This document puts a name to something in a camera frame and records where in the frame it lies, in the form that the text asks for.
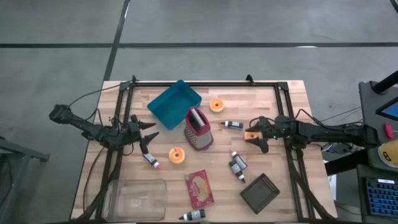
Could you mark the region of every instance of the wooden table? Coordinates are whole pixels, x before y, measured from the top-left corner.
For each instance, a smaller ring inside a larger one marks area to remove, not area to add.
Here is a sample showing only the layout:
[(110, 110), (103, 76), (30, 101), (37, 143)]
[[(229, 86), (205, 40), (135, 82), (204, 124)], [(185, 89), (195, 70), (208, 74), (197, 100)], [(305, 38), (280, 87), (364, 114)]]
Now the wooden table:
[[(104, 82), (103, 88), (118, 83)], [(304, 82), (301, 80), (288, 81), (288, 84), (294, 113), (300, 108), (310, 112)], [(194, 90), (202, 97), (200, 109), (211, 123), (211, 132), (214, 137), (213, 145), (209, 150), (202, 152), (193, 150), (186, 142), (183, 135), (185, 122), (181, 122), (171, 131), (166, 130), (147, 109), (147, 104), (165, 89), (166, 87), (134, 88), (130, 111), (130, 114), (136, 114), (141, 121), (157, 123), (156, 126), (145, 130), (143, 133), (160, 132), (149, 144), (149, 151), (162, 164), (163, 170), (155, 170), (150, 166), (141, 156), (139, 146), (135, 143), (135, 151), (130, 156), (123, 157), (120, 179), (164, 179), (167, 183), (167, 208), (163, 222), (177, 222), (178, 217), (182, 214), (192, 211), (184, 175), (202, 169), (207, 171), (215, 199), (212, 206), (206, 207), (205, 220), (209, 222), (297, 221), (283, 140), (268, 141), (269, 152), (263, 154), (258, 147), (244, 142), (244, 131), (226, 129), (220, 125), (221, 121), (226, 120), (242, 121), (246, 128), (251, 119), (260, 115), (275, 118), (278, 115), (278, 110), (274, 89), (269, 87), (195, 87)], [(105, 90), (101, 93), (98, 108), (101, 110), (101, 115), (106, 124), (110, 124), (108, 120), (113, 117), (117, 97), (118, 88)], [(221, 113), (210, 111), (209, 102), (213, 98), (224, 99), (226, 108)], [(284, 104), (284, 111), (287, 111), (285, 101), (282, 100), (282, 103)], [(303, 113), (300, 114), (298, 119), (312, 122)], [(169, 161), (169, 151), (176, 146), (185, 149), (186, 159), (183, 164), (175, 165)], [(101, 148), (97, 142), (93, 141), (88, 145), (72, 218), (79, 216), (83, 211), (83, 188), (88, 171)], [(231, 173), (228, 166), (228, 162), (231, 160), (228, 152), (230, 149), (238, 151), (249, 166), (244, 171), (246, 184), (240, 183), (237, 177)], [(130, 152), (130, 150), (130, 146), (126, 146), (124, 149), (125, 153)], [(93, 169), (87, 190), (86, 206), (100, 188), (105, 154), (103, 152)], [(337, 217), (319, 147), (308, 146), (304, 150), (304, 161), (311, 191), (326, 210)], [(261, 213), (255, 215), (239, 193), (261, 173), (265, 173), (275, 183), (280, 190), (280, 194)], [(307, 214), (301, 190), (300, 193), (304, 214)]]

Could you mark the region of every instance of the red box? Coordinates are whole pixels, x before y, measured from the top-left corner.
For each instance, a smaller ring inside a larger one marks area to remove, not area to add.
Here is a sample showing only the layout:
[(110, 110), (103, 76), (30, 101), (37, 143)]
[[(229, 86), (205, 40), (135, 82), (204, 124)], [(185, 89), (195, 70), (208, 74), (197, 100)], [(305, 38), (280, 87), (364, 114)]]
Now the red box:
[(185, 181), (193, 209), (202, 208), (214, 203), (206, 170), (185, 175)]

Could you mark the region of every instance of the gray concrete floor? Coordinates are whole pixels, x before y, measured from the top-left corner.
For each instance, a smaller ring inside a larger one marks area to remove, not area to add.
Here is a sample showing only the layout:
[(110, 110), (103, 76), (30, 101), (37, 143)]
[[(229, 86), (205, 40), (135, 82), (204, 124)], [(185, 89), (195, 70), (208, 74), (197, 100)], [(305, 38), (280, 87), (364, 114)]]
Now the gray concrete floor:
[[(111, 43), (122, 6), (1, 0), (0, 44)], [(133, 0), (121, 42), (394, 42), (397, 23), (388, 0)], [(13, 223), (68, 220), (87, 141), (48, 114), (101, 87), (110, 51), (0, 49), (0, 135), (51, 153), (46, 164), (31, 162)], [(359, 106), (358, 82), (392, 73), (396, 58), (397, 47), (119, 49), (111, 80), (304, 80), (313, 115), (322, 119)], [(88, 116), (97, 101), (87, 97), (73, 111)], [(359, 206), (354, 175), (338, 176), (337, 197)]]

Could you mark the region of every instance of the computer monitor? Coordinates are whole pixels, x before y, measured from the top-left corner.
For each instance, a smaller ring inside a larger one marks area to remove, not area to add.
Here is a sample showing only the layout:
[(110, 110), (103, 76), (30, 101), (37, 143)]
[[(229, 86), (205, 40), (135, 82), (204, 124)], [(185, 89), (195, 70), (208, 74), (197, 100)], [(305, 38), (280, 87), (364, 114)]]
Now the computer monitor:
[(376, 114), (398, 121), (398, 97), (377, 109)]

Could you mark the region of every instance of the teal plastic bin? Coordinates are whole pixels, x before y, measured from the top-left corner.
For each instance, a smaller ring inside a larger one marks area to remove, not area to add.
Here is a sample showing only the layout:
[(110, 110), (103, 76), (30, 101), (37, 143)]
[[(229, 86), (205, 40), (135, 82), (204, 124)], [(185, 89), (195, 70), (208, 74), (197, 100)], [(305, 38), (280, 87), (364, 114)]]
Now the teal plastic bin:
[(179, 80), (148, 104), (148, 109), (169, 130), (175, 128), (191, 106), (199, 107), (201, 96)]

